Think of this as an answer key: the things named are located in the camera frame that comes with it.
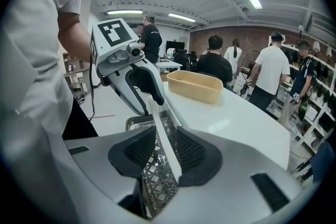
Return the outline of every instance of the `brick wall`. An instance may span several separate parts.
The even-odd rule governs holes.
[[[262,49],[268,46],[268,37],[273,32],[280,32],[281,34],[286,36],[285,44],[296,44],[299,39],[299,34],[293,33],[290,31],[267,28],[267,27],[220,27],[213,29],[206,29],[201,31],[192,32],[190,35],[190,46],[189,51],[195,51],[197,55],[201,55],[203,51],[208,47],[208,39],[213,35],[220,35],[223,38],[223,53],[224,55],[226,49],[232,46],[232,40],[234,38],[239,39],[240,48],[243,53],[238,62],[238,66],[242,65],[242,61],[245,58],[243,66],[247,66],[249,62],[254,61],[258,56],[257,52],[253,52],[254,50],[261,51]],[[312,47],[313,39],[309,37],[304,37]],[[323,44],[320,44],[321,51],[317,53],[317,57],[321,60],[327,62],[326,52],[327,47]],[[336,54],[334,51],[332,52],[332,57],[330,59],[330,65],[334,67],[336,62]]]

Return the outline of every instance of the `desk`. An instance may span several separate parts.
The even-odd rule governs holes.
[[[172,61],[165,61],[165,62],[157,62],[156,67],[158,72],[160,73],[160,69],[165,69],[165,68],[177,68],[178,70],[180,69],[182,65],[177,63],[177,62],[172,62]]]
[[[165,99],[182,126],[249,145],[287,170],[290,133],[269,115],[223,89],[214,105],[201,103],[168,90]]]

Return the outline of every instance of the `woman in white shirt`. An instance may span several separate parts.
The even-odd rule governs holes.
[[[241,49],[239,48],[239,40],[237,38],[235,38],[232,41],[232,47],[227,48],[227,50],[224,54],[224,58],[226,60],[228,60],[231,64],[233,78],[236,77],[237,64],[238,64],[238,60],[241,57],[241,55],[242,55],[242,53],[241,53]]]

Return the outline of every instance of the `floor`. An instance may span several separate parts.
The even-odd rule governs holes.
[[[133,112],[110,87],[100,86],[94,91],[94,106],[96,113],[91,120],[92,125],[96,129],[99,136],[110,135],[125,131],[126,121],[138,116]],[[148,95],[141,93],[147,109],[150,112],[148,104]],[[88,118],[92,116],[91,95],[87,95],[85,102],[81,104],[81,108]],[[296,136],[291,133],[291,147],[288,171],[292,172],[295,168],[311,157],[311,153],[302,145],[298,145],[295,140]]]

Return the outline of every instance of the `black t-shirt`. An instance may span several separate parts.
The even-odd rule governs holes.
[[[306,83],[306,77],[307,76],[313,76],[314,75],[314,63],[313,61],[309,58],[306,57],[300,65],[299,71],[295,77],[293,87],[290,91],[290,96],[293,97],[295,93],[300,94],[304,84]]]
[[[156,63],[159,57],[159,47],[162,43],[157,27],[155,25],[146,25],[143,27],[140,42],[145,44],[143,51],[146,59],[151,63]]]
[[[232,81],[232,67],[228,60],[219,54],[208,52],[200,57],[196,72],[206,73],[219,78],[223,84]]]

